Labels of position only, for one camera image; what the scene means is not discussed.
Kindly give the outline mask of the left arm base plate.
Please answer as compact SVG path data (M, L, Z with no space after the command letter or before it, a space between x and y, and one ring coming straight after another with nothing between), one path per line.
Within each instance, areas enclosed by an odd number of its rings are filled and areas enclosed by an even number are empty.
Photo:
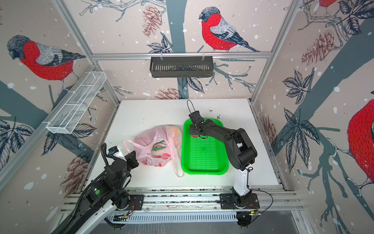
M140 211L144 203L144 195L127 195L116 204L120 211Z

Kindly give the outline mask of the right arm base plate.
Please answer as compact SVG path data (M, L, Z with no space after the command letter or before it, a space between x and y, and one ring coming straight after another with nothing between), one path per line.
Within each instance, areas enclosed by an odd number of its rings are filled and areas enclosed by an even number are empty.
M248 193L244 196L239 196L236 193L232 194L220 194L219 200L217 201L221 209L254 209L260 208L257 194Z

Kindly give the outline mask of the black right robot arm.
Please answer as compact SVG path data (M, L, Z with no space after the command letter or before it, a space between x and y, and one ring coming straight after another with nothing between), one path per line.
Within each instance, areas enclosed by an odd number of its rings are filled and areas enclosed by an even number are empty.
M212 120L205 120L199 111L190 113L189 117L192 121L191 136L203 139L212 137L224 144L228 160L237 170L232 192L233 204L237 207L246 206L252 197L249 174L253 170L252 165L258 155L248 134L243 128L228 129Z

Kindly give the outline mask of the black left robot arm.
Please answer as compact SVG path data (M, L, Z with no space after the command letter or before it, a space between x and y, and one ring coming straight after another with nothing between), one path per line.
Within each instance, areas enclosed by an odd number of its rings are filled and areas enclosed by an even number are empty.
M52 233L89 233L117 209L129 209L133 214L141 206L142 199L133 200L125 187L131 180L131 170L138 166L135 151L106 165L104 171L84 189L73 211Z

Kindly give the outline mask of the pink plastic bag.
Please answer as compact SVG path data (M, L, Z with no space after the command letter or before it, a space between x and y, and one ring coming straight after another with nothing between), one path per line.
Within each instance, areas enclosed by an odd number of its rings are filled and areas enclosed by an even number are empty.
M153 167L164 167L170 163L177 177L185 175L181 165L182 132L177 126L162 125L148 129L134 140L124 141L127 151L128 144L134 147L139 163Z

